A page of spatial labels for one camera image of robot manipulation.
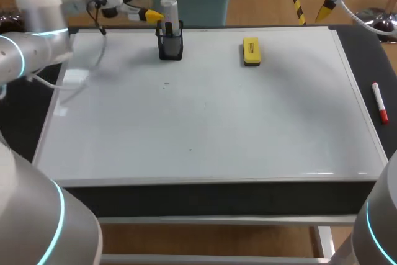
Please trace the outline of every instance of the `wooden floor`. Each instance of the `wooden floor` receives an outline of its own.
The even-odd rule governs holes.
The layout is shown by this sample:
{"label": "wooden floor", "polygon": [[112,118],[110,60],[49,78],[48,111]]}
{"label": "wooden floor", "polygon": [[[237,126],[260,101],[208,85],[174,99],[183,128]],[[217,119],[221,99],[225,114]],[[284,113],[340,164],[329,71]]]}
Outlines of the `wooden floor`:
{"label": "wooden floor", "polygon": [[[314,24],[324,0],[300,0],[308,24]],[[384,7],[386,0],[345,0],[353,11]],[[3,7],[14,0],[0,0]],[[150,0],[141,0],[150,4]],[[88,25],[87,16],[73,17],[71,25]],[[102,20],[105,24],[131,24],[126,18]],[[322,24],[351,24],[339,7]],[[230,0],[228,25],[298,25],[292,0]],[[383,46],[397,70],[394,45]],[[187,225],[104,225],[104,252],[129,254],[210,254],[245,256],[317,256],[310,227],[248,227]],[[338,247],[349,227],[333,227]]]}

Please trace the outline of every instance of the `yellow eraser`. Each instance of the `yellow eraser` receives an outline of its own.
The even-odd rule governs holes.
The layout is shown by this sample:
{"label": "yellow eraser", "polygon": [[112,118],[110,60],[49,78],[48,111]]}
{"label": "yellow eraser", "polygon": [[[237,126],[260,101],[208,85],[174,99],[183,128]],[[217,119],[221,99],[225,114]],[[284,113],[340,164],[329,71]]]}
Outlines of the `yellow eraser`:
{"label": "yellow eraser", "polygon": [[244,65],[258,66],[261,63],[261,51],[257,37],[244,37]]}

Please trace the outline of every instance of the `yellow and black tape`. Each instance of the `yellow and black tape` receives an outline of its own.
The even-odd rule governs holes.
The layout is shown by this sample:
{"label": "yellow and black tape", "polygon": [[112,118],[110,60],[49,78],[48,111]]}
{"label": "yellow and black tape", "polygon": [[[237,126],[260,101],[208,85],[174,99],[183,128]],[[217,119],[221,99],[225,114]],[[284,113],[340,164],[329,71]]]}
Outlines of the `yellow and black tape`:
{"label": "yellow and black tape", "polygon": [[293,5],[295,6],[295,10],[297,11],[297,16],[299,20],[299,25],[306,25],[305,15],[303,14],[302,6],[299,0],[293,0]]}

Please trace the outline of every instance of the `marker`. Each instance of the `marker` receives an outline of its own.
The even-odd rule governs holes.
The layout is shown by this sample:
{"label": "marker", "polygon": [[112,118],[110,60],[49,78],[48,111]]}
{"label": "marker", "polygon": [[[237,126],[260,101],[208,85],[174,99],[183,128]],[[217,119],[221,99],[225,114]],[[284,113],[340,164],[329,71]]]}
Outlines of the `marker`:
{"label": "marker", "polygon": [[375,99],[377,100],[381,121],[383,124],[388,124],[389,118],[387,117],[385,105],[383,103],[382,96],[380,95],[378,83],[374,82],[372,84],[372,90],[375,95]]}
{"label": "marker", "polygon": [[172,34],[179,35],[179,18],[178,18],[178,2],[176,0],[160,0],[162,13],[164,19],[161,22],[161,27],[163,28],[163,34],[169,34],[169,26],[167,23],[172,25]]}

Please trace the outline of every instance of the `pen holder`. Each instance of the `pen holder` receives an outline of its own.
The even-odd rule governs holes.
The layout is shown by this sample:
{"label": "pen holder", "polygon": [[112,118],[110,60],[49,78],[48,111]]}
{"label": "pen holder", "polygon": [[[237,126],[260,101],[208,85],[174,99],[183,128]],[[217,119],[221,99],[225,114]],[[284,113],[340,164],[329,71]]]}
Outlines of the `pen holder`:
{"label": "pen holder", "polygon": [[182,35],[184,23],[179,21],[179,35],[166,35],[161,29],[161,21],[157,22],[156,36],[159,45],[161,60],[181,60],[184,51],[184,39]]}

